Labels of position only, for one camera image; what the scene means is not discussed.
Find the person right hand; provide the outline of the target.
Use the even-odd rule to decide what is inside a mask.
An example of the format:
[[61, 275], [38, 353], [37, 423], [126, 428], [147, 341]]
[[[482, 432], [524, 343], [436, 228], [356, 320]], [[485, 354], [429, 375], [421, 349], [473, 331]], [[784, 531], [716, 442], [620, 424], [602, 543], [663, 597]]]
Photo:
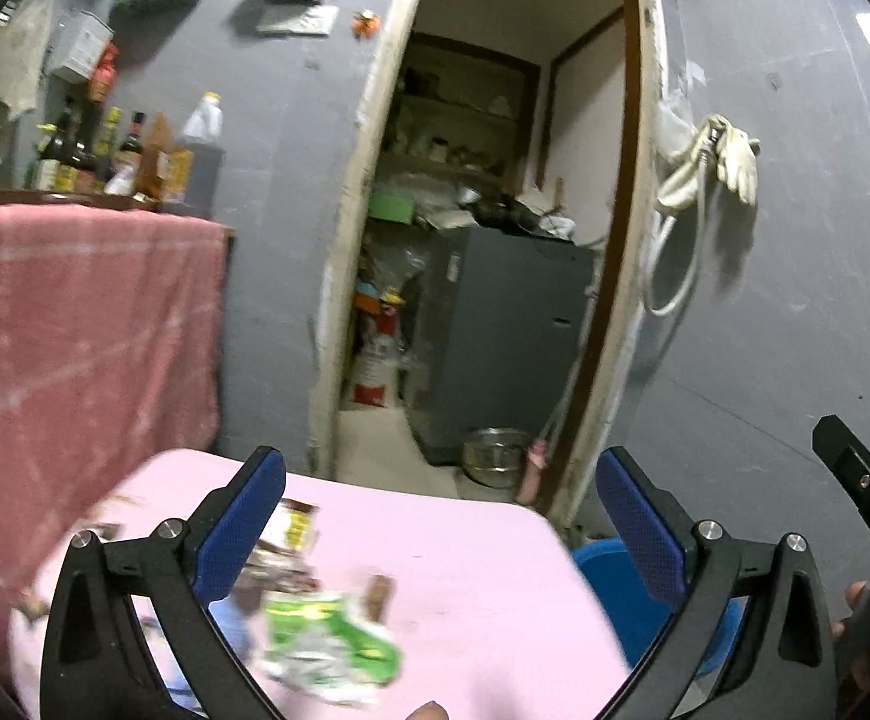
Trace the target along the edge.
[[870, 582], [855, 582], [845, 590], [850, 614], [832, 624], [835, 661], [840, 681], [846, 679], [862, 694], [870, 691]]

